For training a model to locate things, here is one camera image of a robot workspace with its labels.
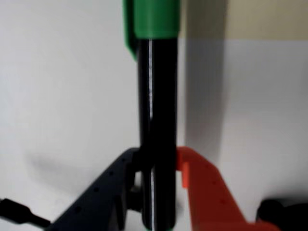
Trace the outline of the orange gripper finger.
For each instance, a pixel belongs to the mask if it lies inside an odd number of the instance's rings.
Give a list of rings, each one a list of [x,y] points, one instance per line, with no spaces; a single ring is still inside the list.
[[[189,198],[193,231],[277,231],[264,221],[246,221],[217,167],[195,150],[177,148],[177,170]]]

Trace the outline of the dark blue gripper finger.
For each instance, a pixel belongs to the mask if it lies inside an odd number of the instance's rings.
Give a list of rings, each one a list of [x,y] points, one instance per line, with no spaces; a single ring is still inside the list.
[[[138,148],[123,152],[50,226],[51,231],[122,231],[128,210],[141,211],[135,186]]]

